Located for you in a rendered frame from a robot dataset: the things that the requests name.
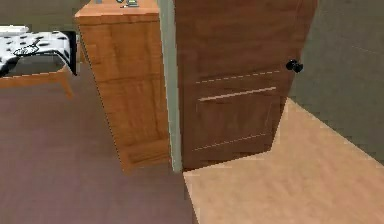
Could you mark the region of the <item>brown wooden room door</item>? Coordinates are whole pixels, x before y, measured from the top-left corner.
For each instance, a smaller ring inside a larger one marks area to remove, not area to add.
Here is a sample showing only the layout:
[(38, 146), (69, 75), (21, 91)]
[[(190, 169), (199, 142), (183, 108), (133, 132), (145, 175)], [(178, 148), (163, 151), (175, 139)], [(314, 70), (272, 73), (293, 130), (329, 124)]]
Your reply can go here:
[(319, 0), (174, 0), (182, 166), (271, 149)]

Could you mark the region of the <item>orange wooden chest of drawers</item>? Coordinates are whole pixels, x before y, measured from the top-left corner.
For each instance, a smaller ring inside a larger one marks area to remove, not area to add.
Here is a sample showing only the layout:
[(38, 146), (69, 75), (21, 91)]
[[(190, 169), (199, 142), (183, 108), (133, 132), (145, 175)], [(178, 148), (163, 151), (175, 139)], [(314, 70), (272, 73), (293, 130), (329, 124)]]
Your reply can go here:
[(159, 7), (90, 0), (76, 14), (122, 170), (169, 160)]

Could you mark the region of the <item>small dark objects on chest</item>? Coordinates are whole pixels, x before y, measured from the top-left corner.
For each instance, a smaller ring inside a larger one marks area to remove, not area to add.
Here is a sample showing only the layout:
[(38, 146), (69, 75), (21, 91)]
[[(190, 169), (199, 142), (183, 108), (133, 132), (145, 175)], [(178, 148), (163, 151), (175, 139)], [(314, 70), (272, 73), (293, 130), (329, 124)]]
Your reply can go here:
[(138, 0), (116, 0), (121, 6), (120, 8), (139, 7)]

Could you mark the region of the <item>white pillow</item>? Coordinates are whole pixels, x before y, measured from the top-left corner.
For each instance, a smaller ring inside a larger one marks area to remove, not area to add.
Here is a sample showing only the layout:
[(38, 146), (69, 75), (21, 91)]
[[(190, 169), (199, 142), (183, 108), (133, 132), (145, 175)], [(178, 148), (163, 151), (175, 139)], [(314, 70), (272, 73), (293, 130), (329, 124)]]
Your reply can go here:
[(7, 25), (0, 26), (0, 36), (21, 35), (29, 31), (27, 26)]

